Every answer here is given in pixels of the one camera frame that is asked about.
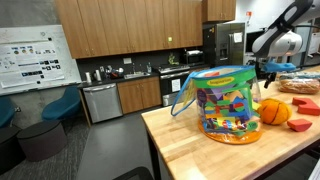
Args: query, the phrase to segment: blue chair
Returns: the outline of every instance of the blue chair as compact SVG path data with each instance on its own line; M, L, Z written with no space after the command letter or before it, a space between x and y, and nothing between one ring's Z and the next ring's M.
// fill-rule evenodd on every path
M0 127L8 126L15 114L14 106L9 97L0 97Z
M76 86L68 86L63 96L48 104L42 111L42 120L64 120L74 117L80 109L80 95Z

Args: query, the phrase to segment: microwave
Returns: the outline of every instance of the microwave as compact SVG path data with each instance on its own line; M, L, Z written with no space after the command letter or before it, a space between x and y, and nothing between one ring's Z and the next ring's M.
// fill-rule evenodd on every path
M183 54L183 63L188 66L197 66L205 64L204 53L202 51L186 51Z

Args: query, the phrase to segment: kitchen sink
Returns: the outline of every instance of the kitchen sink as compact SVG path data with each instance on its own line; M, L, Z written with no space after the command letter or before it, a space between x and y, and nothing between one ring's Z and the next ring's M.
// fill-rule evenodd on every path
M125 79L132 79L132 78L138 78L138 77L143 77L143 76L150 76L150 73L146 72L140 72L140 73L135 73L135 74L126 74L124 75Z

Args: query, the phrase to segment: stainless steel oven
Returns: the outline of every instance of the stainless steel oven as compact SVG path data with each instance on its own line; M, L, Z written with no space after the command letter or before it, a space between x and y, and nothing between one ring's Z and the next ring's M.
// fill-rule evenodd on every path
M155 68L160 75L162 105L172 105L183 83L189 76L187 65L161 65Z

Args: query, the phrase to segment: lower cabinet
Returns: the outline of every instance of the lower cabinet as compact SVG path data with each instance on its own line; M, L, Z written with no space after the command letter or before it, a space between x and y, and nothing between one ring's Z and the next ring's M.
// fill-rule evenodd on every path
M118 83L124 114L161 105L159 77Z

